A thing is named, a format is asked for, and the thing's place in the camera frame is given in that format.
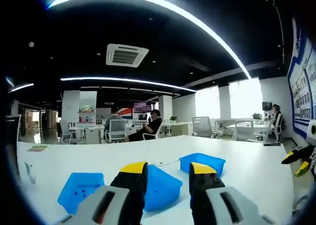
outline potted plant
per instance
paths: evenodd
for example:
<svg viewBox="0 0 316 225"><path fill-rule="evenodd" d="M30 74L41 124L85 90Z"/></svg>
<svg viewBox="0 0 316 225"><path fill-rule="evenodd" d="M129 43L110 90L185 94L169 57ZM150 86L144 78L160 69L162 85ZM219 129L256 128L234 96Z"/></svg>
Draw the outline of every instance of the potted plant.
<svg viewBox="0 0 316 225"><path fill-rule="evenodd" d="M172 117L170 117L170 121L171 121L172 123L176 123L176 119L177 119L177 117L176 117L176 116L172 116Z"/></svg>
<svg viewBox="0 0 316 225"><path fill-rule="evenodd" d="M260 113L254 113L252 114L252 118L255 124L258 124L258 122L262 119L262 115Z"/></svg>

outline blue plastic bin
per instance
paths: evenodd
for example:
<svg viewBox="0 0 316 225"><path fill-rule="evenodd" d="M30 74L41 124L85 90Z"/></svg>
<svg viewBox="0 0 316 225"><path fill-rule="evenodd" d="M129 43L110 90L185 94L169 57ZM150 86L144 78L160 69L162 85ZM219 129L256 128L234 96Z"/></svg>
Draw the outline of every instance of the blue plastic bin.
<svg viewBox="0 0 316 225"><path fill-rule="evenodd" d="M180 159L180 169L186 173L190 172L190 163L191 162L197 162L201 164L208 165L212 168L214 168L217 172L217 176L221 177L224 164L226 160L218 158L218 157L212 157L203 153L193 153L184 157L181 157Z"/></svg>
<svg viewBox="0 0 316 225"><path fill-rule="evenodd" d="M104 186L102 173L74 172L68 178L57 202L67 213L76 214L78 205L101 186Z"/></svg>
<svg viewBox="0 0 316 225"><path fill-rule="evenodd" d="M180 196L182 181L174 178L154 165L148 165L145 211L167 207Z"/></svg>

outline tiled floor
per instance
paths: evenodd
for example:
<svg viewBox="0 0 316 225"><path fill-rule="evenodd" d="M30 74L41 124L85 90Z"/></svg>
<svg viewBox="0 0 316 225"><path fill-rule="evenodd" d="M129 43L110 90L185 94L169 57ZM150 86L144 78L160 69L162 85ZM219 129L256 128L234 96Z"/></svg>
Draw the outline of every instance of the tiled floor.
<svg viewBox="0 0 316 225"><path fill-rule="evenodd" d="M21 137L21 141L35 144L60 144L60 139L57 136L57 129L42 131L34 128L33 130L28 130L26 135ZM291 139L285 139L282 143L285 147L286 152L290 152L296 147L295 143ZM85 144L85 139L79 142L79 144ZM300 165L300 161L291 163L290 166L293 175L300 167ZM313 177L310 172L299 178L293 176L295 198L307 194L312 183Z"/></svg>

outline ceiling vent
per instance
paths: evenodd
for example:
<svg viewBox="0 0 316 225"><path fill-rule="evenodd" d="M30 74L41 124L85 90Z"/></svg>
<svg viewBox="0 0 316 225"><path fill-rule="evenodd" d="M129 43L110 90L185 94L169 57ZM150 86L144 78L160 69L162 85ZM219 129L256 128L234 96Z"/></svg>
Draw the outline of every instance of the ceiling vent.
<svg viewBox="0 0 316 225"><path fill-rule="evenodd" d="M109 44L107 48L107 65L138 67L148 53L148 49L120 44Z"/></svg>

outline black ceiling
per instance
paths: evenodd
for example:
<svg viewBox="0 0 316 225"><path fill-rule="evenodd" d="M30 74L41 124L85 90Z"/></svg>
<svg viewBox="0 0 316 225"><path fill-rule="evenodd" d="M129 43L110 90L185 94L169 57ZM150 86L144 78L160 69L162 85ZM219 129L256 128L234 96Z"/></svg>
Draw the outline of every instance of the black ceiling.
<svg viewBox="0 0 316 225"><path fill-rule="evenodd" d="M56 107L64 90L82 86L112 86L189 94L175 88L115 81L61 82L61 77L106 76L142 79L176 86L239 68L235 60L205 31L164 7L143 0L73 0L46 10L53 0L17 0L10 17L7 76L16 86L34 86L12 92L21 102ZM252 77L286 75L282 37L272 0L168 0L212 28L247 67L272 62L249 71ZM282 9L285 62L291 50L291 19ZM149 49L137 68L107 66L109 43ZM246 78L244 73L190 87L201 89ZM144 101L159 93L102 89L98 102Z"/></svg>

